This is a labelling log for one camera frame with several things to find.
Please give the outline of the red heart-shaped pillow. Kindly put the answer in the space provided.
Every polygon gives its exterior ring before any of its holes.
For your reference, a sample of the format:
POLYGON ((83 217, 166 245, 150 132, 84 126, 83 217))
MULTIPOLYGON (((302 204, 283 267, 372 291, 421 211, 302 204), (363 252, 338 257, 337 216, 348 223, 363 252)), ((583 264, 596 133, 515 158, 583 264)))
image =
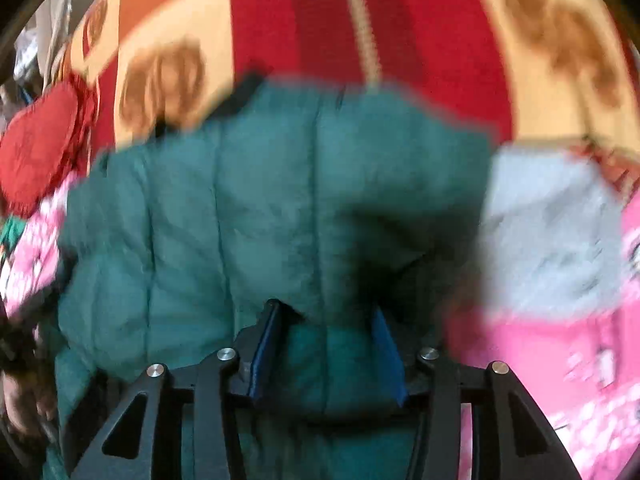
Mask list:
POLYGON ((98 95, 70 74, 21 110, 1 138, 1 206, 26 219, 88 159, 98 95))

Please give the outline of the red orange rose blanket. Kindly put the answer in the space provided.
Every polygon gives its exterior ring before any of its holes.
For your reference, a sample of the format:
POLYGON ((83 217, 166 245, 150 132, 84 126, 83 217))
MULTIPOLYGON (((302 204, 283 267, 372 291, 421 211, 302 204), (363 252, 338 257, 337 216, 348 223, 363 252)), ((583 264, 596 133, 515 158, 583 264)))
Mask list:
POLYGON ((639 74, 602 0, 96 0, 58 72, 99 98, 88 153, 191 127, 249 70, 403 84, 498 142, 560 144, 639 187, 639 74))

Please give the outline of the beige left curtain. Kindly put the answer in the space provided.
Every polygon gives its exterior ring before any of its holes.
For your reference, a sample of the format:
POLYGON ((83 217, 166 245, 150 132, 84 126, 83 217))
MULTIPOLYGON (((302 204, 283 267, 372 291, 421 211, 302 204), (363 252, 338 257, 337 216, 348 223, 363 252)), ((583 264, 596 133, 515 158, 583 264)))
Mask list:
POLYGON ((45 86, 55 77, 70 34, 74 0, 44 0, 14 41, 13 78, 24 80, 37 66, 45 86))

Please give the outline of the dark green puffer jacket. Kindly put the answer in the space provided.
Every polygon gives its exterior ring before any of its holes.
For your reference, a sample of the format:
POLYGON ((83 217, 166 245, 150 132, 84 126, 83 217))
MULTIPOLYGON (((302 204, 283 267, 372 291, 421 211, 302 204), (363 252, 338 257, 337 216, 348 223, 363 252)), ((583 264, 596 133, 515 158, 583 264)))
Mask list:
POLYGON ((416 431, 371 335, 410 337, 472 258, 486 133, 388 89, 268 82, 198 130, 110 153, 67 197, 58 416, 78 440, 99 373, 201 362, 277 299, 300 315, 261 410, 239 410, 252 479, 401 479, 416 431))

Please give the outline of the green knitted garment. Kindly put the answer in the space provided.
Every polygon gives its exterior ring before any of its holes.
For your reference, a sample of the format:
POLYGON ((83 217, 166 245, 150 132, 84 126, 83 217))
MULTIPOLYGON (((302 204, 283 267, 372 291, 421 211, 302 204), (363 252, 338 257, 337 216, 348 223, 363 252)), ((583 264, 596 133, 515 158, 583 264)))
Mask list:
POLYGON ((0 246, 1 260, 9 258, 23 235, 26 221, 20 217, 9 216, 2 223, 0 246))

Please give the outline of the grey folded garment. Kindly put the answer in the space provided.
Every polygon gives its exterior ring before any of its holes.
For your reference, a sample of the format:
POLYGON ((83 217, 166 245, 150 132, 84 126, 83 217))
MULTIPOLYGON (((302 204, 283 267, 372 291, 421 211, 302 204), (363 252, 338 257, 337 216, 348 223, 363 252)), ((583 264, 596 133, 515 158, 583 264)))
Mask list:
POLYGON ((500 148, 478 237, 482 306, 531 318, 614 309, 624 267, 622 210, 595 162, 500 148))

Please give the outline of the pink penguin fleece blanket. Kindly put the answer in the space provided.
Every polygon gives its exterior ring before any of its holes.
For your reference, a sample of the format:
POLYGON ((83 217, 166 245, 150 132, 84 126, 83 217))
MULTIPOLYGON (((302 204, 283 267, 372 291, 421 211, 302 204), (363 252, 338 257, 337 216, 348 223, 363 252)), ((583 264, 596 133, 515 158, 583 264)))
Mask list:
POLYGON ((639 204, 617 198, 624 267, 614 309, 531 318, 488 310, 478 298, 445 318, 454 356, 514 367, 586 479, 639 472, 639 204))

